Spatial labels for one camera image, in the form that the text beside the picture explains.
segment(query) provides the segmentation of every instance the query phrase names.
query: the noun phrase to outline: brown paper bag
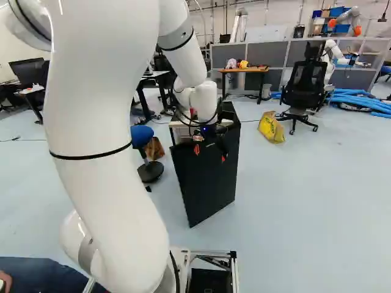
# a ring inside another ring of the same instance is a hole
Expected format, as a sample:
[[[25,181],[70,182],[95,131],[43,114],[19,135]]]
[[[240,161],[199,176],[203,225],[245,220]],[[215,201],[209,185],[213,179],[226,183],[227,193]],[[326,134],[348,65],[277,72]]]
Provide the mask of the brown paper bag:
[[[144,150],[147,156],[153,161],[156,161],[165,155],[164,148],[159,139],[155,136],[152,137],[151,141],[144,147]]]

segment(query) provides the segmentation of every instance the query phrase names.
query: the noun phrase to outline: black pedestal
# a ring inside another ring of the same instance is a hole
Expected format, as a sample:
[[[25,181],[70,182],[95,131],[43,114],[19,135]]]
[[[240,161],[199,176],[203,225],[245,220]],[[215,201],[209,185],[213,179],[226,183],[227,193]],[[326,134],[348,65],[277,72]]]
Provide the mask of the black pedestal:
[[[232,102],[222,103],[219,117],[234,121],[223,138],[228,149],[225,160],[221,149],[211,140],[170,147],[190,227],[235,200],[241,124]]]
[[[143,183],[152,183],[163,174],[164,166],[158,161],[153,161],[148,165],[142,164],[137,171]]]

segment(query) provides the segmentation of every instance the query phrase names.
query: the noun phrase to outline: black ring band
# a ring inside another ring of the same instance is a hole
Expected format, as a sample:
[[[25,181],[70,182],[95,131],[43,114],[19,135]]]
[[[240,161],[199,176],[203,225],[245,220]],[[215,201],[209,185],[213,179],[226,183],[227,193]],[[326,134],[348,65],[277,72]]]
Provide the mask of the black ring band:
[[[61,159],[61,160],[68,160],[68,161],[81,161],[81,160],[92,160],[92,159],[98,159],[99,157],[107,157],[111,156],[112,154],[119,153],[120,151],[123,151],[130,147],[132,145],[132,142],[128,143],[127,145],[124,145],[121,148],[118,148],[114,151],[108,151],[107,153],[101,153],[101,154],[91,154],[89,156],[61,156],[59,154],[52,153],[51,151],[50,154],[55,157],[56,159]]]
[[[19,3],[19,0],[15,0],[15,3],[17,4],[19,10],[20,10],[20,13],[22,14],[22,16],[24,17],[24,19],[30,24],[30,26],[32,27],[33,30],[35,30],[35,32],[37,34],[39,34],[41,37],[43,37],[45,40],[48,40],[49,42],[51,42],[50,39],[48,39],[47,36],[45,36],[33,23],[32,21],[27,17],[27,15],[25,14],[25,12],[23,11],[22,7],[20,6],[20,3]]]
[[[160,47],[163,51],[175,51],[177,49],[180,49],[182,48],[185,44],[189,43],[190,39],[192,38],[192,36],[194,35],[194,28],[192,28],[192,31],[191,31],[191,34],[190,34],[190,37],[184,41],[182,44],[180,44],[179,46],[176,46],[174,48],[171,48],[171,49],[164,49],[162,47]]]

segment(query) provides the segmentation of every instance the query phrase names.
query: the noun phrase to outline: blue jeans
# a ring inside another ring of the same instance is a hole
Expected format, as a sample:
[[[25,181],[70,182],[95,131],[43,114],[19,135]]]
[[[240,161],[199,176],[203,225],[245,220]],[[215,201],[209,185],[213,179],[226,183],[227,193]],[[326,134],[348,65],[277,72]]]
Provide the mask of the blue jeans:
[[[12,277],[11,293],[82,293],[88,279],[48,258],[2,258],[0,270]],[[96,284],[93,293],[106,290]]]

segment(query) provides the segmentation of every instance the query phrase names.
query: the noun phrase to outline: red label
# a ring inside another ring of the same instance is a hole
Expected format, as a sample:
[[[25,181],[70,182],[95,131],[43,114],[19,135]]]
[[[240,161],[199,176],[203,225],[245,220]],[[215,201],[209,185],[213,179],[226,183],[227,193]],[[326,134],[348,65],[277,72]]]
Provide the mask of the red label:
[[[194,153],[195,153],[196,155],[199,155],[199,154],[200,154],[200,146],[199,146],[199,145],[195,145],[195,147],[194,147]]]

